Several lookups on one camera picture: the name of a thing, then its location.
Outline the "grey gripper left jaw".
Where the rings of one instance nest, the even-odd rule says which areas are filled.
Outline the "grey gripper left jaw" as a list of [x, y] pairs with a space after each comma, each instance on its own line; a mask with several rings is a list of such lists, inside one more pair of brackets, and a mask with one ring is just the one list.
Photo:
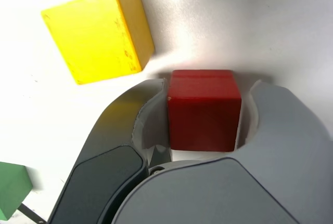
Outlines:
[[143, 81], [108, 105], [93, 126], [49, 223], [111, 223], [152, 167], [171, 160], [168, 83]]

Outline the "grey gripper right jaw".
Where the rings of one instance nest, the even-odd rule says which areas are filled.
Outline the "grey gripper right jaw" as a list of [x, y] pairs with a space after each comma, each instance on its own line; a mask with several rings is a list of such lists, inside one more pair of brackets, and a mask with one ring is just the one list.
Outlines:
[[291, 91], [257, 82], [250, 140], [140, 183], [114, 223], [332, 223], [332, 140]]

